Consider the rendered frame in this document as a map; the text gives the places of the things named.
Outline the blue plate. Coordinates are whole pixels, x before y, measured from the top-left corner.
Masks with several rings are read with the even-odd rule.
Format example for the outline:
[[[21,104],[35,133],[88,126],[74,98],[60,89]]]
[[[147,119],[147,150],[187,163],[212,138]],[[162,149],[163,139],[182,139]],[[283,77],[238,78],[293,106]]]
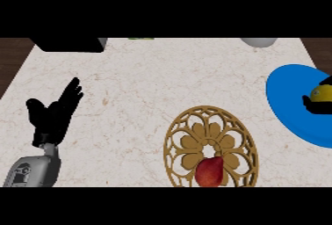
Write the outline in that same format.
[[[332,148],[332,115],[308,111],[303,96],[311,95],[328,74],[302,65],[281,66],[269,75],[266,96],[274,113],[290,131],[315,145]]]

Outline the black appliance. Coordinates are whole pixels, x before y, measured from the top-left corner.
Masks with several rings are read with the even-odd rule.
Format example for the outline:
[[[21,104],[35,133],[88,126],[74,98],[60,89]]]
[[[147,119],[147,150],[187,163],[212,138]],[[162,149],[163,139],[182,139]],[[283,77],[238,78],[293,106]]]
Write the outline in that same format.
[[[82,52],[103,53],[107,45],[107,38],[33,38],[39,48],[45,52]]]

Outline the brown openwork placemat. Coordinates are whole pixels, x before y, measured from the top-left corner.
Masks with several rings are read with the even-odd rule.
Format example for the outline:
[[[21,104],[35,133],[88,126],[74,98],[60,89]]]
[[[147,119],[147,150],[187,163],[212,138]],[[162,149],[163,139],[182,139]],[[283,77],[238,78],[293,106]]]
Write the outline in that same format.
[[[198,164],[216,156],[224,159],[224,180],[218,187],[255,186],[259,152],[250,131],[226,110],[203,105],[179,114],[166,133],[166,173],[173,186],[200,186]]]

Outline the red fruit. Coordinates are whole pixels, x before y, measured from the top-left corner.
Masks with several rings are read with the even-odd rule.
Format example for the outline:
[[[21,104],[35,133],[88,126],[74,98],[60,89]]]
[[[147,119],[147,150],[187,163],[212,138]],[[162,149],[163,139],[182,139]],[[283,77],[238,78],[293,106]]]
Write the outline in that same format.
[[[195,179],[201,187],[218,187],[224,180],[224,159],[221,156],[204,159],[197,168]]]

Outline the yellow lemon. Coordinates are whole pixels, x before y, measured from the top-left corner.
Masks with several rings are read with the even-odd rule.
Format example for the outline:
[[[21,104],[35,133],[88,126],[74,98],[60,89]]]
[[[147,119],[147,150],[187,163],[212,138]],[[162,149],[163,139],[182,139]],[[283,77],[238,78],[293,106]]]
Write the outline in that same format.
[[[314,102],[332,102],[332,85],[319,85],[312,91],[311,99]]]

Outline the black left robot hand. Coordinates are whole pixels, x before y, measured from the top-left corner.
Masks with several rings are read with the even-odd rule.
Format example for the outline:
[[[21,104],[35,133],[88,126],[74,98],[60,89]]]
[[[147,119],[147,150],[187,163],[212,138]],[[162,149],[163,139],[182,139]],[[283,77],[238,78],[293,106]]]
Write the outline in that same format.
[[[73,78],[60,100],[49,106],[32,98],[27,101],[29,120],[36,127],[33,146],[41,147],[46,143],[58,146],[66,138],[72,116],[77,110],[83,97],[80,79]]]

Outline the white bowl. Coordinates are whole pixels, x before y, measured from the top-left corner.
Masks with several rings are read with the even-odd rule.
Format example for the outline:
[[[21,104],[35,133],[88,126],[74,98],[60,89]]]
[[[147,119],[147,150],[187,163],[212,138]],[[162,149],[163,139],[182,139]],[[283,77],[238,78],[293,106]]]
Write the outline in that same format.
[[[277,38],[241,38],[241,40],[250,46],[259,47],[259,48],[269,47],[277,42]]]

